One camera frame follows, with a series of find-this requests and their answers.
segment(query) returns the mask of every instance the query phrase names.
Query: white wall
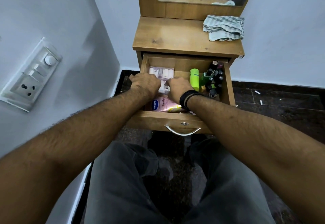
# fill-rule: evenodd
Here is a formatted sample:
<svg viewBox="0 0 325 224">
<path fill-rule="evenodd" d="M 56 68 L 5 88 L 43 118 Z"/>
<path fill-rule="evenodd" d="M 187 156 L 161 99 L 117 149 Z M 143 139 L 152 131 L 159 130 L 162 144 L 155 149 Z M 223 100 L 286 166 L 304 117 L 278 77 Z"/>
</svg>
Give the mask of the white wall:
<svg viewBox="0 0 325 224">
<path fill-rule="evenodd" d="M 132 49 L 140 18 L 138 0 L 95 0 L 122 69 L 139 70 Z"/>
<path fill-rule="evenodd" d="M 249 0 L 239 81 L 325 88 L 325 0 Z"/>
<path fill-rule="evenodd" d="M 95 0 L 121 66 L 138 70 L 132 50 L 138 0 Z M 249 0 L 246 56 L 230 68 L 233 80 L 325 88 L 325 0 Z"/>
<path fill-rule="evenodd" d="M 105 99 L 119 63 L 94 0 L 0 0 L 0 89 L 46 37 L 63 56 L 26 113 L 0 102 L 0 157 L 53 123 Z M 67 188 L 48 223 L 66 223 L 83 175 Z"/>
</svg>

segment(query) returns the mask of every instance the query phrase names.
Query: vaseline logo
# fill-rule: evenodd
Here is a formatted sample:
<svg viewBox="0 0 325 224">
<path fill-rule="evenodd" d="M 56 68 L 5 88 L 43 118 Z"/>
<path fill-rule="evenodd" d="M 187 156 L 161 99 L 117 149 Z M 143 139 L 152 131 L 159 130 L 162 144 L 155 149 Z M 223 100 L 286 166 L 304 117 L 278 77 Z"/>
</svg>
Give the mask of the vaseline logo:
<svg viewBox="0 0 325 224">
<path fill-rule="evenodd" d="M 151 103 L 151 109 L 152 110 L 158 109 L 158 105 L 159 105 L 158 100 L 157 99 L 153 100 Z"/>
</svg>

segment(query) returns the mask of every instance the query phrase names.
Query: wooden tabletop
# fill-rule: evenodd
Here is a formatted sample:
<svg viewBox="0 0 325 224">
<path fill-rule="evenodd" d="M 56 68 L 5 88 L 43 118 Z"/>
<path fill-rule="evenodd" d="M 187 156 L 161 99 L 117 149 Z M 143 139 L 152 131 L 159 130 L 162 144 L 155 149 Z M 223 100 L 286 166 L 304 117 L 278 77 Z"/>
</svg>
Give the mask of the wooden tabletop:
<svg viewBox="0 0 325 224">
<path fill-rule="evenodd" d="M 230 58 L 245 55 L 241 40 L 209 41 L 203 21 L 157 17 L 140 17 L 133 50 Z"/>
</svg>

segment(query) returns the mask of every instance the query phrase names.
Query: lime green container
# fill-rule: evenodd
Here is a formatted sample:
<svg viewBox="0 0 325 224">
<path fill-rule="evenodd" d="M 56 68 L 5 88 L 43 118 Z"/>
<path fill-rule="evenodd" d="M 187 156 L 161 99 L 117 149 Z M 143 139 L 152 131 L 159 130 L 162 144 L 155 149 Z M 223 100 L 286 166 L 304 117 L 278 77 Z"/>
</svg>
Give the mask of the lime green container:
<svg viewBox="0 0 325 224">
<path fill-rule="evenodd" d="M 200 75 L 197 68 L 193 68 L 189 72 L 189 82 L 194 90 L 198 91 L 200 89 Z"/>
</svg>

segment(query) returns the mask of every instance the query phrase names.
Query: towel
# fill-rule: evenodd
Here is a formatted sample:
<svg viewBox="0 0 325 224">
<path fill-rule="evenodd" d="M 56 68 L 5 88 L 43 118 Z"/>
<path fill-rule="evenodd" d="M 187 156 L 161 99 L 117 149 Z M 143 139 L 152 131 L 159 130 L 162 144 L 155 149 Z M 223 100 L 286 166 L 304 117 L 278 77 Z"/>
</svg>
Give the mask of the towel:
<svg viewBox="0 0 325 224">
<path fill-rule="evenodd" d="M 234 2 L 234 1 L 231 1 L 231 0 L 228 0 L 228 1 L 225 2 L 225 3 L 214 2 L 214 3 L 212 3 L 212 5 L 228 5 L 228 6 L 235 6 L 235 2 Z"/>
<path fill-rule="evenodd" d="M 232 41 L 243 39 L 244 18 L 208 15 L 203 22 L 203 31 L 209 32 L 210 41 Z"/>
</svg>

